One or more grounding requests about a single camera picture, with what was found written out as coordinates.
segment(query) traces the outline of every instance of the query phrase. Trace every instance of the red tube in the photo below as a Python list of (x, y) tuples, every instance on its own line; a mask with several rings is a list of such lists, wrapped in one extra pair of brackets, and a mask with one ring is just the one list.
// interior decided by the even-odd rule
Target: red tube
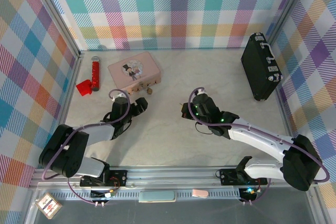
[(92, 91), (99, 90), (99, 58), (92, 58)]

